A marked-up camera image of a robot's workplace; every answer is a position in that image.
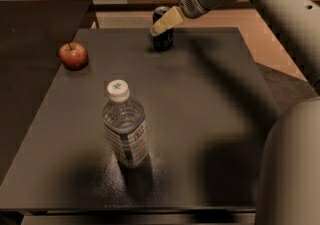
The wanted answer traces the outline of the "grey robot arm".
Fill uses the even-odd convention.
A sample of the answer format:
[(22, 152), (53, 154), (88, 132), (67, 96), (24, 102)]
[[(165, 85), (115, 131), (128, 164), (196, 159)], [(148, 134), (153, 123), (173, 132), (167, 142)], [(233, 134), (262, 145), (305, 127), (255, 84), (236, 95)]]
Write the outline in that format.
[[(235, 0), (179, 0), (151, 27), (157, 36)], [(284, 62), (268, 66), (320, 83), (320, 7), (311, 0), (248, 0), (281, 43)], [(285, 111), (264, 145), (255, 225), (320, 225), (320, 98)]]

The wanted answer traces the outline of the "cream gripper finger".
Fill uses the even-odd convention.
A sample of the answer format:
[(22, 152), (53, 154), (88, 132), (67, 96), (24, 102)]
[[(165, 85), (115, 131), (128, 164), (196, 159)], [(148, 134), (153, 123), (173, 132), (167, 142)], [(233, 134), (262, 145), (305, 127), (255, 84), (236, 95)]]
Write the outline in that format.
[(156, 37), (181, 24), (184, 20), (184, 14), (178, 6), (171, 8), (161, 6), (154, 10), (153, 19), (154, 22), (150, 28), (150, 33)]

